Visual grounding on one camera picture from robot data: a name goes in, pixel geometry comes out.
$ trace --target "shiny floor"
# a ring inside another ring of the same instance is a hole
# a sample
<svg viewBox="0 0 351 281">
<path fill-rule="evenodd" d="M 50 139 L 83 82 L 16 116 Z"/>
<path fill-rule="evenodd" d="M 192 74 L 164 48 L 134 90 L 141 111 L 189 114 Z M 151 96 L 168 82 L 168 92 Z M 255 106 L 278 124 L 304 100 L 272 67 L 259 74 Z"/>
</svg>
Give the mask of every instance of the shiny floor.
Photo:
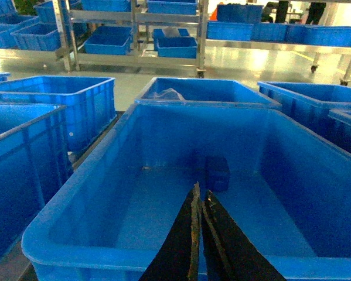
<svg viewBox="0 0 351 281">
<path fill-rule="evenodd" d="M 311 73 L 314 54 L 208 47 L 205 78 L 233 79 L 257 88 L 258 81 L 289 81 L 339 84 L 351 56 L 321 55 L 319 68 Z M 195 69 L 164 69 L 120 66 L 82 66 L 82 71 L 66 73 L 63 62 L 47 64 L 0 60 L 0 71 L 11 72 L 11 79 L 34 75 L 115 77 L 115 104 L 125 111 L 140 90 L 153 77 L 194 77 Z"/>
</svg>

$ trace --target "metal shelf rack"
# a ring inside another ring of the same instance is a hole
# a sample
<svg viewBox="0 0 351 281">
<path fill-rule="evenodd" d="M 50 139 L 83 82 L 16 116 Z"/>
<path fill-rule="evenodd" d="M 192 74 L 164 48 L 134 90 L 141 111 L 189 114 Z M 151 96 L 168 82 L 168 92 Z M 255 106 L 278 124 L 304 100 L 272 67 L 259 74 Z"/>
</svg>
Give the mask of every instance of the metal shelf rack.
<svg viewBox="0 0 351 281">
<path fill-rule="evenodd" d="M 71 38 L 73 43 L 74 58 L 76 70 L 80 70 L 80 65 L 109 65 L 109 66 L 157 66 L 157 67 L 200 67 L 200 49 L 205 48 L 206 23 L 203 25 L 205 17 L 204 11 L 207 11 L 204 4 L 207 5 L 207 0 L 202 0 L 199 4 L 199 12 L 197 15 L 174 15 L 174 14 L 159 14 L 148 13 L 146 2 L 136 7 L 136 1 L 131 1 L 131 12 L 99 12 L 99 11 L 81 11 L 68 10 L 70 15 L 70 23 L 105 23 L 130 25 L 134 29 L 134 45 L 132 52 L 127 56 L 113 56 L 100 54 L 87 54 L 84 47 L 77 47 L 74 32 L 71 30 Z M 197 28 L 197 43 L 198 52 L 195 59 L 182 58 L 167 58 L 158 57 L 156 52 L 148 50 L 149 26 L 188 26 Z M 145 26 L 145 39 L 139 44 L 139 27 Z"/>
<path fill-rule="evenodd" d="M 315 0 L 312 2 L 330 2 L 327 17 L 323 23 L 326 26 L 331 25 L 333 15 L 335 14 L 336 3 L 349 3 L 350 0 Z M 210 40 L 206 39 L 206 46 L 208 47 L 227 47 L 227 48 L 241 48 L 241 49 L 260 49 L 260 50 L 278 50 L 278 51 L 296 51 L 296 52 L 310 52 L 315 53 L 315 58 L 311 66 L 311 72 L 314 73 L 318 68 L 318 60 L 321 54 L 346 54 L 351 55 L 351 48 L 349 47 L 327 47 L 327 46 L 311 46 L 304 44 L 287 44 L 287 43 L 270 43 L 270 42 L 239 42 L 228 40 Z M 205 70 L 204 62 L 199 64 L 200 70 Z M 340 79 L 341 85 L 348 85 L 351 76 L 351 60 L 345 75 Z"/>
<path fill-rule="evenodd" d="M 41 52 L 31 50 L 19 50 L 19 49 L 0 49 L 0 59 L 18 59 L 18 60 L 30 60 L 42 63 L 49 63 L 58 61 L 63 58 L 64 67 L 68 72 L 71 72 L 71 58 L 70 48 L 67 44 L 64 29 L 64 19 L 61 9 L 61 0 L 52 0 L 54 6 L 54 12 L 56 14 L 57 28 L 60 33 L 61 48 L 53 52 Z"/>
</svg>

